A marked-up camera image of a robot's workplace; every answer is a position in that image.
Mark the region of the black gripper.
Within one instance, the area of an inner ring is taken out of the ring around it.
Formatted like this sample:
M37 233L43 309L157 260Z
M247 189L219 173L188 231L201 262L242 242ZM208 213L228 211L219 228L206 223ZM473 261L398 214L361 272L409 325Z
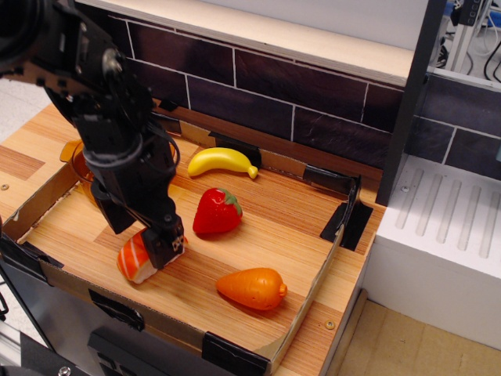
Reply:
M163 269L185 251L184 228L168 196L179 163L173 151L178 147L170 135L152 132L140 135L127 154L84 149L94 175L92 194L103 217L115 234L135 222L149 227L141 238L155 269Z

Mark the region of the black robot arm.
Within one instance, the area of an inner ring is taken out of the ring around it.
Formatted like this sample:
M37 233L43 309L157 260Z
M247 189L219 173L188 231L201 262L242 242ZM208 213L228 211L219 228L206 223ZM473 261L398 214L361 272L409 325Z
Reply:
M141 222L156 269L183 253L182 220L168 196L179 149L103 29L58 1L4 1L1 74L43 88L77 129L92 195L114 232Z

